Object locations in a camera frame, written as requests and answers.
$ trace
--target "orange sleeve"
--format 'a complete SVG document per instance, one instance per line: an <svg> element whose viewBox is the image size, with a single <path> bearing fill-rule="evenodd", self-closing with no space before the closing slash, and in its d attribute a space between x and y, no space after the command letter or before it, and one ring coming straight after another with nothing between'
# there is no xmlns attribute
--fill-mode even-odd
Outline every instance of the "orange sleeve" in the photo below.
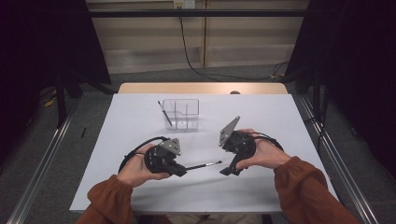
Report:
<svg viewBox="0 0 396 224"><path fill-rule="evenodd" d="M290 223L359 223L330 194L324 174L312 164L293 157L275 174L280 206Z"/></svg>
<svg viewBox="0 0 396 224"><path fill-rule="evenodd" d="M133 219L132 191L131 186L121 183L115 175L93 186L88 192L91 204L77 223L131 224Z"/></svg>

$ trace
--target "beige wall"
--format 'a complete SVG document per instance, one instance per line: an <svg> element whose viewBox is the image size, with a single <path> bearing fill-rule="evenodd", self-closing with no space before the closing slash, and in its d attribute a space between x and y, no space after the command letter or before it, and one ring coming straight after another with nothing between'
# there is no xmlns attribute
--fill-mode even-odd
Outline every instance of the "beige wall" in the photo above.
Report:
<svg viewBox="0 0 396 224"><path fill-rule="evenodd" d="M173 1L162 0L87 0L87 4L89 9L173 8ZM308 0L196 1L197 8L209 9L305 9L307 4ZM178 18L92 20L110 73L188 67ZM194 67L284 62L301 22L302 18L183 18Z"/></svg>

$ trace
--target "hand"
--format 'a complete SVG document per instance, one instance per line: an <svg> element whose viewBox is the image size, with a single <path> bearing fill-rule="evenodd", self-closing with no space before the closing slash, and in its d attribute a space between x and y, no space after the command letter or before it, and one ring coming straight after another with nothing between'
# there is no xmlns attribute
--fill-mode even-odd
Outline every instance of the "hand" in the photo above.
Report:
<svg viewBox="0 0 396 224"><path fill-rule="evenodd" d="M152 144L147 144L136 151L136 153L146 154L146 152L154 147ZM168 178L168 173L153 174L145 164L144 155L134 155L122 168L117 179L122 183L128 184L132 187L138 187L150 179L161 180Z"/></svg>
<svg viewBox="0 0 396 224"><path fill-rule="evenodd" d="M238 130L241 133L250 133L251 136L259 136L253 129ZM251 165L260 165L266 168L275 169L285 164L291 157L271 142L264 139L255 139L256 152L253 157L238 162L235 167L238 170L248 168Z"/></svg>

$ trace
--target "person's left hand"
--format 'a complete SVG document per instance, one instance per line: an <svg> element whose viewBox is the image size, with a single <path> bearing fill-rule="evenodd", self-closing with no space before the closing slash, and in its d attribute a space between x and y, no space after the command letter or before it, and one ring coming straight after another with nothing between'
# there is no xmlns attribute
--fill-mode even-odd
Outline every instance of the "person's left hand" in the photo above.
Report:
<svg viewBox="0 0 396 224"><path fill-rule="evenodd" d="M136 151L136 153L146 154L146 152L154 147L152 144L147 144L144 147ZM136 154L134 155L122 168L117 179L122 183L128 184L133 188L144 184L150 179L161 180L168 178L168 173L158 173L153 174L145 164L144 155Z"/></svg>

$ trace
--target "transparent box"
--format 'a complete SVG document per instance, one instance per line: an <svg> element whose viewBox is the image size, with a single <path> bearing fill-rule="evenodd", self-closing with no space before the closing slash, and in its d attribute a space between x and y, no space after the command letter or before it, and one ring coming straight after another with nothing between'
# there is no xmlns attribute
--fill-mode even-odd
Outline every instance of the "transparent box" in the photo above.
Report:
<svg viewBox="0 0 396 224"><path fill-rule="evenodd" d="M198 129L199 101L197 99L163 100L163 109L169 118L163 115L166 129Z"/></svg>

